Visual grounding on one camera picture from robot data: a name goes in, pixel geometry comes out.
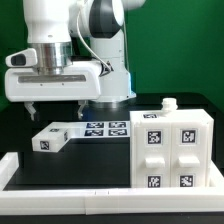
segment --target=white platform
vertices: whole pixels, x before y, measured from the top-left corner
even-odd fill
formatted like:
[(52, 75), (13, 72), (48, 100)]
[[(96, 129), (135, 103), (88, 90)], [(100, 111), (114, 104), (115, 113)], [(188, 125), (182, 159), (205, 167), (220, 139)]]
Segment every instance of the white platform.
[(0, 161), (0, 215), (224, 212), (224, 178), (212, 163), (210, 187), (3, 191), (17, 153)]

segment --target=green wall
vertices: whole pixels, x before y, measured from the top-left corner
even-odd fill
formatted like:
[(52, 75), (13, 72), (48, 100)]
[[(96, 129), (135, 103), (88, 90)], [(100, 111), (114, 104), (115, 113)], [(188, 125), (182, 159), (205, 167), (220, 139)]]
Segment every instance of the green wall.
[[(224, 112), (224, 0), (146, 0), (126, 16), (137, 93), (196, 92)], [(4, 59), (24, 49), (22, 0), (0, 4), (0, 109)]]

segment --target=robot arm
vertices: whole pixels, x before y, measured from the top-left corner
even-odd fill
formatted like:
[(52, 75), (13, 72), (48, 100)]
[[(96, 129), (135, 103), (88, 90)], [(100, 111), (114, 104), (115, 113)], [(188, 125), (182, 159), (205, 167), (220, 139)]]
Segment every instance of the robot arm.
[(20, 102), (97, 99), (102, 65), (96, 60), (72, 62), (70, 35), (77, 34), (80, 13), (83, 36), (113, 36), (123, 24), (121, 0), (23, 0), (23, 5), (29, 48), (6, 58), (12, 67), (5, 76), (7, 98)]

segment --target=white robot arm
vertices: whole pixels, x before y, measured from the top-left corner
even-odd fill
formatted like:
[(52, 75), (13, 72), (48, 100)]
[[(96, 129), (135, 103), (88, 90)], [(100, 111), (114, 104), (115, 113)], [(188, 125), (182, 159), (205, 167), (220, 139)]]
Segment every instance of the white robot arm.
[[(102, 63), (98, 60), (70, 60), (71, 36), (78, 36), (80, 31), (82, 36), (100, 38), (102, 44), (106, 38), (113, 40), (117, 33), (121, 35), (118, 31), (124, 22), (124, 10), (139, 7), (144, 1), (23, 0), (29, 48), (6, 58), (6, 64), (11, 67), (5, 75), (7, 98), (12, 102), (27, 103), (98, 99), (99, 102), (113, 103), (123, 101), (123, 95), (125, 99), (129, 97), (127, 91), (130, 92), (130, 81), (126, 70), (119, 87), (125, 89), (125, 92), (118, 91), (120, 97), (116, 94), (108, 98), (103, 90), (108, 85), (105, 78), (110, 80), (110, 77), (100, 77), (104, 67)], [(122, 58), (122, 38), (121, 42), (121, 46), (116, 49), (119, 49), (119, 57)], [(92, 45), (99, 53), (101, 47), (98, 48), (93, 42)], [(113, 53), (108, 48), (107, 54)]]

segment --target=white block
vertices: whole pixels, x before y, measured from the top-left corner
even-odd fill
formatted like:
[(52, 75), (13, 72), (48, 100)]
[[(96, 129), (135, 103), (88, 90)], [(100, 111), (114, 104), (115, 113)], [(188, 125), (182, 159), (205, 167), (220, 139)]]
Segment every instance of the white block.
[(201, 109), (176, 110), (175, 102), (130, 112), (132, 187), (209, 185), (213, 119)]

